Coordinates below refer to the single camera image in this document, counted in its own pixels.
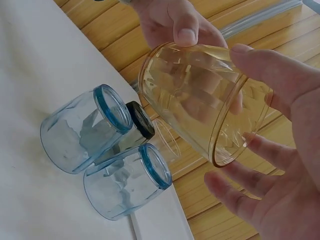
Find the drinking glass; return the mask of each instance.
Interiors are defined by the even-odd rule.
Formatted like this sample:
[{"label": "drinking glass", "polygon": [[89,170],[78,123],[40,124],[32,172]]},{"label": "drinking glass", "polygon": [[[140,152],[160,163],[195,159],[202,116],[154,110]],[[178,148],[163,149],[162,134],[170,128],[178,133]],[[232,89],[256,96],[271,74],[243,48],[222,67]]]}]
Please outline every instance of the drinking glass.
[{"label": "drinking glass", "polygon": [[84,172],[85,193],[94,209],[116,221],[138,210],[172,184],[160,152],[150,143],[119,153],[107,166]]},{"label": "drinking glass", "polygon": [[265,96],[272,91],[241,74],[228,49],[201,44],[156,47],[138,81],[154,110],[216,167],[243,152],[265,118]]},{"label": "drinking glass", "polygon": [[69,174],[90,166],[132,128],[120,96],[100,85],[70,101],[41,124],[43,148],[52,162]]}]

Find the fingernail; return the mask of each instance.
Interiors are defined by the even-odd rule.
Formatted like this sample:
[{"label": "fingernail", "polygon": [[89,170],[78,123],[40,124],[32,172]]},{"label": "fingernail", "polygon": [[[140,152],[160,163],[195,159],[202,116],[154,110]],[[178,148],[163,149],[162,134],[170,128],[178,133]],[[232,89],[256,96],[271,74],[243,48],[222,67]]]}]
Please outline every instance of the fingernail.
[{"label": "fingernail", "polygon": [[190,28],[182,28],[178,32],[178,39],[183,42],[197,43],[197,38],[195,32]]},{"label": "fingernail", "polygon": [[244,44],[236,44],[231,48],[231,51],[238,53],[238,54],[245,54],[249,51],[253,50],[252,47],[244,45]]}]

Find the cup rim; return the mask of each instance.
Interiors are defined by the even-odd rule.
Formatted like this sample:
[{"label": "cup rim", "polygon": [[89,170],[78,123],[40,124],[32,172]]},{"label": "cup rim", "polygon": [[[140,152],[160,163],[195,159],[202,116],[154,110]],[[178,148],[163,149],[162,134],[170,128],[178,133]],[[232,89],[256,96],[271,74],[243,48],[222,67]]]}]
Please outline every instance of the cup rim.
[{"label": "cup rim", "polygon": [[[241,77],[239,77],[239,79],[237,80],[236,84],[234,85],[233,89],[230,92],[230,94],[232,94],[233,96],[231,97],[229,103],[231,103],[233,101],[233,99],[236,98],[237,94],[240,92],[242,87],[246,84],[248,79],[249,79],[249,77],[246,77],[245,80],[241,80]],[[260,116],[257,119],[256,124],[252,128],[251,132],[249,132],[250,137],[246,138],[244,140],[243,145],[238,150],[236,150],[234,153],[232,153],[232,155],[229,158],[225,159],[222,162],[218,162],[215,159],[217,143],[219,140],[219,134],[220,134],[221,129],[223,127],[223,123],[225,122],[226,117],[229,114],[229,109],[230,109],[230,104],[227,105],[227,103],[224,102],[221,107],[221,110],[218,114],[218,117],[216,119],[216,122],[215,122],[215,125],[219,124],[218,129],[217,129],[217,131],[214,131],[214,129],[213,129],[211,136],[210,136],[210,141],[209,141],[209,146],[208,146],[208,157],[209,157],[209,161],[212,162],[216,168],[223,168],[223,167],[227,166],[228,164],[232,163],[235,159],[237,159],[240,156],[240,154],[242,154],[244,152],[244,150],[247,148],[248,144],[251,142],[253,136],[255,136],[257,134],[258,130],[260,129],[260,127],[266,117],[266,114],[268,112],[269,106],[266,102],[264,103],[263,109],[261,110]]]},{"label": "cup rim", "polygon": [[[104,92],[107,92],[111,96],[112,100],[120,107],[120,114],[122,119],[119,119],[119,117],[115,116],[112,113],[108,102],[106,102],[106,99],[104,97]],[[108,119],[108,121],[113,125],[117,132],[122,135],[129,132],[129,130],[133,126],[131,115],[124,101],[112,87],[107,84],[101,84],[100,86],[97,86],[93,90],[93,98],[101,115],[104,118]]]},{"label": "cup rim", "polygon": [[[172,176],[165,159],[162,157],[158,149],[150,143],[145,143],[139,147],[138,151],[144,169],[153,183],[162,190],[169,188],[173,182]],[[156,171],[155,166],[151,161],[150,152],[154,153],[155,160],[161,165],[161,170],[163,171],[165,179]]]}]

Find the amber plastic cup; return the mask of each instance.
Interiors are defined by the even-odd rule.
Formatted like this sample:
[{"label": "amber plastic cup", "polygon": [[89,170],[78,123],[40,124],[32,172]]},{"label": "amber plastic cup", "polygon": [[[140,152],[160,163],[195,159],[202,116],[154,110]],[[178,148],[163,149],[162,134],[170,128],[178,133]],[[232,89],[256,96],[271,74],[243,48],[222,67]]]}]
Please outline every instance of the amber plastic cup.
[{"label": "amber plastic cup", "polygon": [[265,96],[272,92],[243,75],[228,49],[208,45],[160,45],[138,80],[165,122],[219,168],[235,160],[259,130],[269,109]]}]

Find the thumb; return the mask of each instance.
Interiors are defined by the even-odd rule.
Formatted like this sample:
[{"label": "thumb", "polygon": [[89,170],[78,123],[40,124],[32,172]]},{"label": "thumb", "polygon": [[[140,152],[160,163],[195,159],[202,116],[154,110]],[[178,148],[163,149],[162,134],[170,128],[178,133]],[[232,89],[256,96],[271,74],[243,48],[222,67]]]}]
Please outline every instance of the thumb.
[{"label": "thumb", "polygon": [[169,17],[173,20],[173,39],[181,47],[198,43],[198,12],[189,1],[172,1],[168,5]]}]

